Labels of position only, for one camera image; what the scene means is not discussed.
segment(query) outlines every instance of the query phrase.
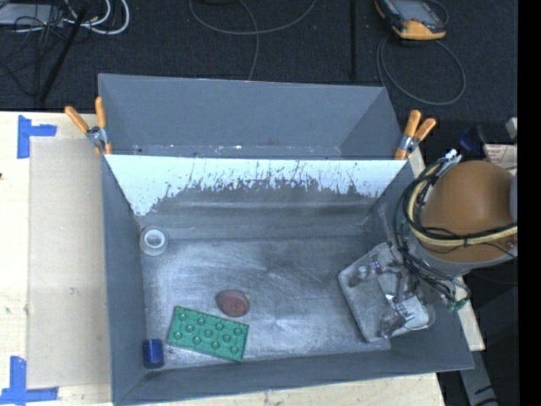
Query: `dark carpet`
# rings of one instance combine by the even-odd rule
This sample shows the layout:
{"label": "dark carpet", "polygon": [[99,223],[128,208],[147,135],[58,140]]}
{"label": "dark carpet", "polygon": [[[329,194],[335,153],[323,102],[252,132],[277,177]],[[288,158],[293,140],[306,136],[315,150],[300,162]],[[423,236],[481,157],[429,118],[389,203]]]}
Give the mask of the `dark carpet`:
{"label": "dark carpet", "polygon": [[[13,1],[66,11],[63,0]],[[52,22],[54,16],[49,27],[28,33],[0,26],[0,109],[62,111],[73,105],[93,112],[99,73],[383,84],[402,128],[414,108],[437,119],[420,145],[427,163],[450,149],[478,157],[461,144],[473,129],[485,142],[510,142],[505,123],[517,116],[518,0],[436,0],[449,17],[445,38],[416,47],[391,34],[374,0],[126,1],[123,33],[82,28],[69,48],[74,27]],[[69,2],[76,13],[85,4]],[[93,0],[88,15],[99,17],[105,9],[103,0]],[[109,29],[126,20],[119,0],[112,0],[111,20]],[[516,281],[516,269],[496,272],[489,274],[493,281],[468,276],[474,305]],[[518,404],[517,344],[516,329],[486,351],[501,404]],[[440,381],[448,404],[460,404],[463,393],[451,401],[460,390],[452,377],[441,375]]]}

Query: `blue cylinder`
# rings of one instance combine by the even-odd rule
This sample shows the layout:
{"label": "blue cylinder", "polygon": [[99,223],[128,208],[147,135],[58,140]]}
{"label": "blue cylinder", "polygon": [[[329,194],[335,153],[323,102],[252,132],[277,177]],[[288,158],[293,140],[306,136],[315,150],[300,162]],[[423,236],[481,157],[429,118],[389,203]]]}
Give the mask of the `blue cylinder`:
{"label": "blue cylinder", "polygon": [[147,369],[159,369],[163,367],[163,342],[159,338],[144,340],[143,361]]}

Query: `clamp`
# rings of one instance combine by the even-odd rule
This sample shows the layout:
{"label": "clamp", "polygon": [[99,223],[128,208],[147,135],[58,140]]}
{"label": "clamp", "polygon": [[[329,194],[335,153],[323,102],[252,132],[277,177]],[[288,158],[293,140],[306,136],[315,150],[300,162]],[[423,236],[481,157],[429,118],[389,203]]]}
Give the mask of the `clamp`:
{"label": "clamp", "polygon": [[434,118],[427,118],[419,126],[420,121],[421,112],[419,110],[412,110],[409,113],[409,119],[407,120],[406,129],[404,129],[400,144],[396,148],[395,159],[401,160],[408,158],[436,125],[436,119]]}
{"label": "clamp", "polygon": [[75,108],[67,106],[64,108],[64,112],[69,118],[72,119],[77,128],[79,128],[81,132],[86,135],[89,142],[94,145],[98,155],[100,155],[102,151],[105,153],[112,153],[111,141],[109,141],[109,136],[107,135],[106,131],[107,120],[105,110],[103,109],[103,100],[101,99],[101,96],[96,98],[96,116],[98,118],[98,126],[95,126],[94,128],[91,128],[89,124],[86,123]]}

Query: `green lego plate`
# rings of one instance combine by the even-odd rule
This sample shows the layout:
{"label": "green lego plate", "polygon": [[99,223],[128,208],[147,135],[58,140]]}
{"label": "green lego plate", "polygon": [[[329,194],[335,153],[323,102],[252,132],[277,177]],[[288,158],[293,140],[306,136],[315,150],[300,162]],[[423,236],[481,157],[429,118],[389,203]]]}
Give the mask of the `green lego plate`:
{"label": "green lego plate", "polygon": [[175,307],[167,342],[234,361],[242,361],[249,326],[215,315]]}

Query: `bin floor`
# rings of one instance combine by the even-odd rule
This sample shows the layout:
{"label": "bin floor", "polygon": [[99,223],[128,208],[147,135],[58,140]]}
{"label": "bin floor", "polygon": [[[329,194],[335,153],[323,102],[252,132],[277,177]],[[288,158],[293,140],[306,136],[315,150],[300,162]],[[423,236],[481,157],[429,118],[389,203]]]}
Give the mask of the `bin floor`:
{"label": "bin floor", "polygon": [[[368,249],[359,236],[311,239],[172,239],[160,256],[142,254],[149,338],[167,339],[176,306],[228,318],[216,295],[240,289],[249,312],[244,361],[383,350],[366,343],[337,275]],[[166,368],[231,361],[167,344]]]}

